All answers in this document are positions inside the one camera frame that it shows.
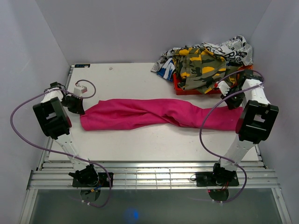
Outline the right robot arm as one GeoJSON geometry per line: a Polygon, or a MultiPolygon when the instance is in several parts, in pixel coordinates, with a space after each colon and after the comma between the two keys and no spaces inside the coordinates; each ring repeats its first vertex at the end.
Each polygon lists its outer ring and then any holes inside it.
{"type": "Polygon", "coordinates": [[[240,70],[233,87],[229,87],[225,81],[220,81],[217,87],[228,109],[233,110],[246,103],[236,123],[236,137],[224,157],[215,163],[211,173],[214,184],[232,182],[237,186],[237,165],[254,145],[267,140],[279,108],[269,102],[263,90],[263,78],[253,70],[240,70]]]}

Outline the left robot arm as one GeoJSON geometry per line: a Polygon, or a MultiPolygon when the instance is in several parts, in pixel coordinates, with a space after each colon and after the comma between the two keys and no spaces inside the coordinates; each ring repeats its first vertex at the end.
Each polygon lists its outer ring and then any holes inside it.
{"type": "Polygon", "coordinates": [[[38,123],[47,137],[51,137],[63,152],[67,154],[73,166],[71,177],[80,184],[95,186],[99,183],[99,175],[92,164],[78,159],[79,150],[75,146],[71,134],[71,120],[65,111],[84,115],[82,95],[87,92],[87,87],[75,84],[73,93],[67,93],[64,86],[58,82],[50,84],[44,90],[43,100],[33,106],[38,123]]]}

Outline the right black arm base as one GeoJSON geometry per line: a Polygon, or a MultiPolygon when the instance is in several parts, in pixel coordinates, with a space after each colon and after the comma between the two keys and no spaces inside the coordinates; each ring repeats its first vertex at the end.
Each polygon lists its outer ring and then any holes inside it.
{"type": "Polygon", "coordinates": [[[228,186],[239,186],[238,177],[235,171],[228,173],[220,174],[216,172],[196,172],[195,181],[197,187],[210,187],[210,186],[219,186],[222,187],[226,184],[228,186]]]}

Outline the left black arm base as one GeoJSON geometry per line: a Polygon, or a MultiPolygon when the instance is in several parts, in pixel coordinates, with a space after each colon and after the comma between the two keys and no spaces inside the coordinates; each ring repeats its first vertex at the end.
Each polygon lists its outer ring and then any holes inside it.
{"type": "MultiPolygon", "coordinates": [[[[114,173],[113,172],[109,172],[108,173],[110,176],[110,181],[111,181],[111,186],[113,186],[113,179],[114,179],[114,173]]],[[[99,185],[101,187],[108,187],[109,188],[109,180],[108,180],[108,176],[105,172],[98,172],[98,176],[99,176],[99,185]]],[[[76,180],[75,178],[73,178],[72,181],[72,187],[76,187],[76,188],[84,188],[84,187],[93,187],[95,188],[96,186],[90,186],[88,184],[81,184],[78,180],[76,180]]]]}

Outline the pink trousers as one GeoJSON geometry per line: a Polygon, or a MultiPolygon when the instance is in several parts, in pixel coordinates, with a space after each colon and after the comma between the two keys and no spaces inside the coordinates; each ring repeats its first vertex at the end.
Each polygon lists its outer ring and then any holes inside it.
{"type": "Polygon", "coordinates": [[[241,107],[211,110],[178,99],[110,99],[87,109],[80,123],[86,131],[133,130],[159,124],[233,131],[242,112],[241,107]]]}

